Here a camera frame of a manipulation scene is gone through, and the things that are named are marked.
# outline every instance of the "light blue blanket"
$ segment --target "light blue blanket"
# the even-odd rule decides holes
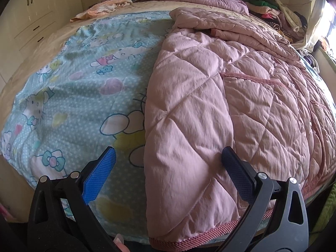
[[[119,15],[81,27],[28,79],[1,133],[2,154],[33,187],[43,175],[82,170],[113,146],[116,165],[90,206],[108,234],[144,243],[146,88],[173,25],[168,13]]]

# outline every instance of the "fingernail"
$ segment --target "fingernail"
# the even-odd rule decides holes
[[[117,234],[116,237],[114,238],[113,242],[116,243],[122,243],[124,244],[124,238],[121,234]]]

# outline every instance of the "pile of clothes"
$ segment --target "pile of clothes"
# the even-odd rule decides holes
[[[306,60],[306,62],[315,70],[317,74],[320,73],[319,64],[317,60],[306,49],[298,50],[299,54]]]
[[[290,43],[305,36],[307,20],[298,12],[292,12],[280,0],[250,0],[246,3],[250,14],[263,20]]]

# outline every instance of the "green fabric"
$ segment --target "green fabric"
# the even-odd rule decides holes
[[[267,3],[262,0],[250,0],[250,3],[253,5],[257,5],[259,7],[270,7],[270,8],[278,9],[275,5],[271,5],[270,3]]]
[[[330,194],[327,198],[327,201],[322,209],[319,219],[316,222],[316,225],[309,237],[309,245],[311,245],[319,236],[319,233],[325,228],[328,224],[331,216],[333,216],[336,210],[336,184],[330,191]]]

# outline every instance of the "pink quilted comforter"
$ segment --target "pink quilted comforter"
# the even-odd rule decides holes
[[[335,171],[336,125],[284,38],[219,12],[170,16],[147,90],[147,228],[153,247],[184,251],[229,233],[247,207],[225,146],[273,179],[295,177],[307,198]]]

